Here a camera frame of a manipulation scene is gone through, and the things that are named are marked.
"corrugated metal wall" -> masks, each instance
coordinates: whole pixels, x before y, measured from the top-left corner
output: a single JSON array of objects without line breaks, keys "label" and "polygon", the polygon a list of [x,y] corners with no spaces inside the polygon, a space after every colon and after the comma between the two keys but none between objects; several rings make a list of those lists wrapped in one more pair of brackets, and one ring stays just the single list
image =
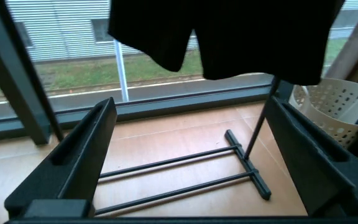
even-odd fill
[{"label": "corrugated metal wall", "polygon": [[[109,0],[7,0],[16,22],[23,22],[33,47],[27,50],[35,62],[115,54],[112,42],[96,43],[92,19],[109,17]],[[342,10],[358,9],[358,0],[347,0]],[[331,29],[330,39],[349,37],[353,28]],[[189,48],[197,48],[191,37]],[[123,46],[124,54],[139,53]]]}]

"green lawn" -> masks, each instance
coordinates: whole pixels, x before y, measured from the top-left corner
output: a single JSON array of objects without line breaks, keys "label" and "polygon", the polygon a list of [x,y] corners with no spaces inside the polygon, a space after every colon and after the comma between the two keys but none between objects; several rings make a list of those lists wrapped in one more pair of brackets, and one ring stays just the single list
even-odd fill
[{"label": "green lawn", "polygon": [[[346,39],[329,40],[324,64],[331,64],[345,43]],[[198,50],[190,50],[186,53],[185,61],[178,73],[166,71],[144,54],[124,57],[124,65],[128,82],[177,75],[202,74],[203,72]],[[40,64],[35,67],[42,79],[50,82],[47,86],[48,90],[117,83],[119,81],[115,58]]]}]

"building window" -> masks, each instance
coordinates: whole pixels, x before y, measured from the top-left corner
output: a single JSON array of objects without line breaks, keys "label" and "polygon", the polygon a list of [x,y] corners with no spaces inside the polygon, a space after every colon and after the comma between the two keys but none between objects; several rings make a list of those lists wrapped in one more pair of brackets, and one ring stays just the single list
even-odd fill
[{"label": "building window", "polygon": [[358,10],[342,10],[339,12],[333,28],[355,27],[358,23]]},{"label": "building window", "polygon": [[108,19],[92,19],[91,21],[94,39],[97,42],[113,41],[113,38],[107,33]]},{"label": "building window", "polygon": [[27,33],[23,22],[15,22],[15,26],[17,31],[19,31],[19,35],[22,38],[25,47],[32,47],[32,42]]}]

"horizontal metal rod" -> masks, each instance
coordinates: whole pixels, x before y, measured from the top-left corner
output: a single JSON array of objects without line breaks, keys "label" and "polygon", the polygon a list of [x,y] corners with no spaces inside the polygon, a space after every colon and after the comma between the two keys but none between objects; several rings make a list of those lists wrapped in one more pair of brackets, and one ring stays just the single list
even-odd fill
[{"label": "horizontal metal rod", "polygon": [[162,165],[170,164],[170,163],[173,163],[173,162],[180,162],[180,161],[184,161],[184,160],[188,160],[188,159],[194,159],[194,158],[197,158],[197,157],[207,156],[207,155],[211,155],[211,154],[215,154],[215,153],[219,153],[219,152],[224,152],[224,151],[228,151],[228,150],[234,150],[234,149],[237,149],[237,146],[229,146],[229,147],[224,147],[224,148],[215,149],[215,150],[211,150],[211,151],[201,152],[201,153],[197,153],[197,154],[193,154],[193,155],[189,155],[189,156],[183,156],[183,157],[178,157],[178,158],[174,158],[174,159],[168,159],[166,161],[154,162],[154,163],[151,163],[151,164],[141,165],[141,166],[137,166],[137,167],[131,167],[131,168],[128,168],[128,169],[122,169],[122,170],[107,172],[107,173],[104,173],[104,174],[100,174],[99,178],[110,177],[110,176],[118,175],[118,174],[125,174],[125,173],[128,173],[128,172],[134,172],[134,171],[138,171],[138,170],[142,170],[142,169],[148,169],[148,168],[152,168],[152,167],[156,167],[156,166],[162,166]]},{"label": "horizontal metal rod", "polygon": [[163,193],[163,194],[159,194],[159,195],[154,195],[154,196],[151,196],[151,197],[142,198],[142,199],[131,201],[131,202],[122,203],[122,204],[119,204],[119,205],[113,205],[113,206],[110,206],[110,207],[107,207],[107,208],[102,208],[102,209],[97,210],[95,212],[95,215],[100,215],[100,214],[104,214],[104,213],[108,213],[108,212],[113,212],[113,211],[120,210],[120,209],[123,209],[123,208],[131,207],[131,206],[135,206],[135,205],[140,205],[140,204],[147,203],[147,202],[152,202],[152,201],[155,201],[155,200],[160,200],[160,199],[167,198],[167,197],[172,197],[172,196],[175,196],[175,195],[178,195],[178,194],[184,194],[184,193],[191,192],[191,191],[194,191],[194,190],[199,190],[199,189],[214,186],[214,185],[217,185],[217,184],[222,184],[222,183],[225,183],[225,182],[229,182],[229,181],[232,181],[232,180],[237,180],[237,179],[240,179],[240,178],[243,178],[243,177],[248,177],[248,176],[250,176],[252,174],[254,174],[254,171],[245,172],[245,173],[237,174],[237,175],[232,175],[230,177],[225,177],[225,178],[222,178],[222,179],[219,179],[219,180],[213,180],[213,181],[210,181],[210,182],[207,182],[207,183],[198,184],[198,185],[194,185],[194,186],[191,186],[191,187],[186,187],[184,189],[174,190],[174,191],[171,191],[171,192],[167,192],[167,193]]}]

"black shorts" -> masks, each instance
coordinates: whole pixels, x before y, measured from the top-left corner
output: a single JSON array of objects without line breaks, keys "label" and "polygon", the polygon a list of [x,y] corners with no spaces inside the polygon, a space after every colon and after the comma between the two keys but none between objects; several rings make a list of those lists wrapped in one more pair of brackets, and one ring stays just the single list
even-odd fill
[{"label": "black shorts", "polygon": [[194,30],[206,79],[264,72],[315,85],[342,3],[112,0],[108,32],[177,72]]}]

